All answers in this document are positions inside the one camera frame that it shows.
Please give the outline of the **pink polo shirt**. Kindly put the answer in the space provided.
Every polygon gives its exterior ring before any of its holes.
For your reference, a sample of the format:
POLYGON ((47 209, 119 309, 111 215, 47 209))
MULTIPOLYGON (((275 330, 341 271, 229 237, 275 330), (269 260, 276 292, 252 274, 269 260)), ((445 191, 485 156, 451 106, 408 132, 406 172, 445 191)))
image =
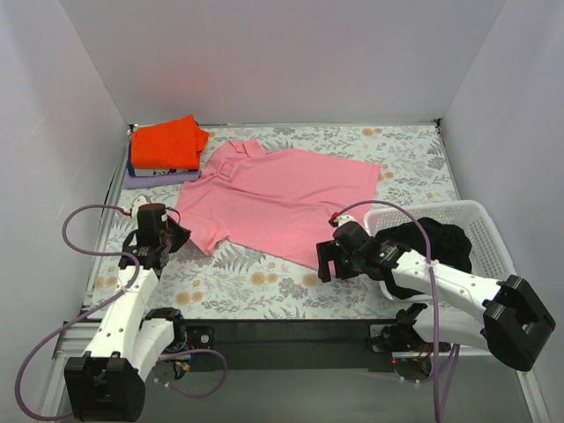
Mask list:
POLYGON ((331 215, 375 198, 379 174, 377 164, 231 140, 197 182, 182 185, 175 208, 207 256, 228 240, 315 269, 316 245, 332 234, 331 215))

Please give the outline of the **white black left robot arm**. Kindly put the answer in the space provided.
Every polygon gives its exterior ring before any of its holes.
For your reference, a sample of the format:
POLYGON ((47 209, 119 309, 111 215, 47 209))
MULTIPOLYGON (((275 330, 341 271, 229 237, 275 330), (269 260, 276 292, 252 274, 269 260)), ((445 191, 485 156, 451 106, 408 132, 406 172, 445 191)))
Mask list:
POLYGON ((84 352, 67 361, 64 379, 72 414, 80 421, 135 422, 145 403, 145 381, 165 350, 179 352, 188 332, 180 311, 146 312, 170 255, 189 239, 164 204, 141 197, 131 207, 137 229, 122 244, 115 291, 84 352))

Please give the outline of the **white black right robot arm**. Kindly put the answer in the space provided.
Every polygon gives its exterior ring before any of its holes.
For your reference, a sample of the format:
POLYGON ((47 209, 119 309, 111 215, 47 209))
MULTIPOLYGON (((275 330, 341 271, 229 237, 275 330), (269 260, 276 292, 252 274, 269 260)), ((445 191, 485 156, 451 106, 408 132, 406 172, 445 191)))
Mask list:
POLYGON ((416 249, 394 239, 379 241, 355 221, 337 228, 332 240, 318 243, 316 251, 323 282, 366 275, 389 288, 417 291, 457 309, 452 317, 437 317, 431 308, 421 306, 402 312, 397 317, 398 337, 409 350, 434 340, 468 345, 527 372, 556 327, 526 279, 510 275, 501 281, 428 263, 416 249))

